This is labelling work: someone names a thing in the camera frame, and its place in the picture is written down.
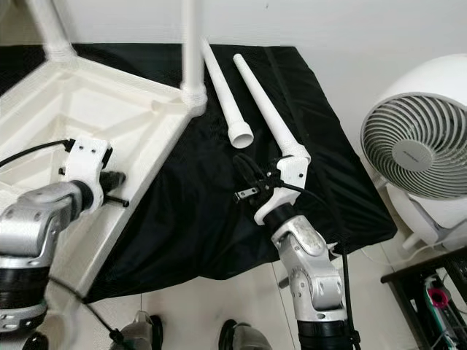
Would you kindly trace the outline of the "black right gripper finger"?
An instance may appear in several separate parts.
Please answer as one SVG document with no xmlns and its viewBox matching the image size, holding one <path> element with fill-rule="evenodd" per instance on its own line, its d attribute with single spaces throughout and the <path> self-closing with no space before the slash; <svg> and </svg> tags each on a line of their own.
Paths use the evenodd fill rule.
<svg viewBox="0 0 467 350">
<path fill-rule="evenodd" d="M 264 185 L 264 172 L 258 166 L 253 157 L 244 153 L 238 153 L 238 173 L 251 187 L 262 187 Z"/>
</svg>

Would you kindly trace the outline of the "white plastic table top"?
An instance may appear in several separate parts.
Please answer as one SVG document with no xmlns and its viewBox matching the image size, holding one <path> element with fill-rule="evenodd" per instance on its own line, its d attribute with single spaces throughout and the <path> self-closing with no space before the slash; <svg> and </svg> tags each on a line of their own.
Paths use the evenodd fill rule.
<svg viewBox="0 0 467 350">
<path fill-rule="evenodd" d="M 136 293 L 108 281 L 108 267 L 121 253 L 120 236 L 151 190 L 163 164 L 197 117 L 189 116 L 180 87 L 77 56 L 43 61 L 1 97 L 0 151 L 4 159 L 29 147 L 89 136 L 109 140 L 103 170 L 123 172 L 124 182 L 110 195 L 129 206 L 103 203 L 83 214 L 66 233 L 53 273 L 84 293 L 89 301 Z M 7 208 L 27 191 L 61 182 L 68 151 L 37 150 L 11 160 L 0 170 L 0 206 Z"/>
</svg>

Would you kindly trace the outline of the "black table cloth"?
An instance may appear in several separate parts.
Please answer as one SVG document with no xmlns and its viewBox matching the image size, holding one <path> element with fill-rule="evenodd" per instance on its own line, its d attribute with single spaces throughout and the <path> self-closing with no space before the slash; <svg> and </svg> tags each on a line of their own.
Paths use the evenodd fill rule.
<svg viewBox="0 0 467 350">
<path fill-rule="evenodd" d="M 78 44 L 77 51 L 111 67 L 120 57 L 127 72 L 176 88 L 182 77 L 179 44 Z M 350 249 L 393 237 L 397 227 L 331 108 L 310 57 L 291 46 L 214 44 L 213 51 L 254 133 L 246 153 L 267 166 L 280 150 L 231 62 L 237 53 L 310 153 L 307 189 L 339 214 Z M 2 84 L 9 90 L 43 61 L 41 47 L 4 47 Z M 246 203 L 234 200 L 246 185 L 231 164 L 236 150 L 226 128 L 211 96 L 206 113 L 187 127 L 161 167 L 151 187 L 154 198 L 141 201 L 121 234 L 121 253 L 108 262 L 115 271 L 109 282 L 141 294 L 197 277 L 223 280 L 277 260 L 270 230 L 255 223 Z"/>
</svg>

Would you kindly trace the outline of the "grey left robot leg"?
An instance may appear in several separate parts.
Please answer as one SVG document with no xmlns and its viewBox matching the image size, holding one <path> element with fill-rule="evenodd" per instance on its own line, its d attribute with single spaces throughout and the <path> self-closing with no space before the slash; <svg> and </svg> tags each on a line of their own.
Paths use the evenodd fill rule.
<svg viewBox="0 0 467 350">
<path fill-rule="evenodd" d="M 159 314 L 136 312 L 134 320 L 120 329 L 120 339 L 109 350 L 163 350 L 164 328 Z"/>
</svg>

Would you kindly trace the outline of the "grey robot leg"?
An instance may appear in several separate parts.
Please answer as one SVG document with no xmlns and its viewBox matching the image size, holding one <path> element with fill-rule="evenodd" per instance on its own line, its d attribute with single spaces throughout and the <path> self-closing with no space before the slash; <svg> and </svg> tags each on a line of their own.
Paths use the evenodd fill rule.
<svg viewBox="0 0 467 350">
<path fill-rule="evenodd" d="M 109 350 L 163 350 L 164 328 L 159 314 L 136 312 L 134 320 L 120 329 L 120 339 Z"/>
<path fill-rule="evenodd" d="M 221 327 L 219 350 L 271 350 L 271 344 L 250 324 L 228 319 Z"/>
</svg>

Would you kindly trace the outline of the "grey right robot leg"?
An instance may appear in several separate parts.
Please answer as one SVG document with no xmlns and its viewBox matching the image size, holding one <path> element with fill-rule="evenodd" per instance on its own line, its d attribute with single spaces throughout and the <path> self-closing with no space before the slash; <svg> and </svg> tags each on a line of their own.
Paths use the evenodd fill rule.
<svg viewBox="0 0 467 350">
<path fill-rule="evenodd" d="M 228 319 L 221 327 L 219 350 L 271 350 L 271 344 L 250 324 Z"/>
</svg>

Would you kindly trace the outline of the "white round fan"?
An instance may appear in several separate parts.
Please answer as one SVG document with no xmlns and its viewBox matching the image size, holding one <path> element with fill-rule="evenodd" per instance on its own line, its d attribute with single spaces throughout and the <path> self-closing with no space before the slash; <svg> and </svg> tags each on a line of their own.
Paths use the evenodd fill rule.
<svg viewBox="0 0 467 350">
<path fill-rule="evenodd" d="M 363 121 L 361 144 L 408 193 L 467 197 L 467 53 L 426 61 L 390 84 Z"/>
</svg>

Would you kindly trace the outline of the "white grey floor appliance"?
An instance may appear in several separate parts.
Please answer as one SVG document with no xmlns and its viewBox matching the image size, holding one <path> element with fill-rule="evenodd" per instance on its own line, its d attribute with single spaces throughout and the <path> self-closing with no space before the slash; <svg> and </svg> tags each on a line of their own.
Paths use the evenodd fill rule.
<svg viewBox="0 0 467 350">
<path fill-rule="evenodd" d="M 467 197 L 438 200 L 404 195 L 399 214 L 425 244 L 456 250 L 467 246 Z"/>
</svg>

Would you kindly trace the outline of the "black low shelf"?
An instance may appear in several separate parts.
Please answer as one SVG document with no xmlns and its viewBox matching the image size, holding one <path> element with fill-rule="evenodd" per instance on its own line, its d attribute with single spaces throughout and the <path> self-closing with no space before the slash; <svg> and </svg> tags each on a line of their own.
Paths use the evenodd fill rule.
<svg viewBox="0 0 467 350">
<path fill-rule="evenodd" d="M 380 282 L 393 291 L 417 350 L 467 350 L 467 247 L 394 271 Z M 448 312 L 431 308 L 429 284 L 447 291 Z"/>
</svg>

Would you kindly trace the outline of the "grey pink hair dryer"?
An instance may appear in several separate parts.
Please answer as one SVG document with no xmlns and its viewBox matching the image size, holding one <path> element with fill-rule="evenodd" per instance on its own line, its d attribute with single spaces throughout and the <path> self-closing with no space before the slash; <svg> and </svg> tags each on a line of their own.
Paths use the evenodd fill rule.
<svg viewBox="0 0 467 350">
<path fill-rule="evenodd" d="M 428 303 L 430 303 L 431 309 L 434 312 L 441 314 L 450 310 L 450 298 L 443 287 L 429 284 L 429 286 L 425 287 L 425 292 Z"/>
</svg>

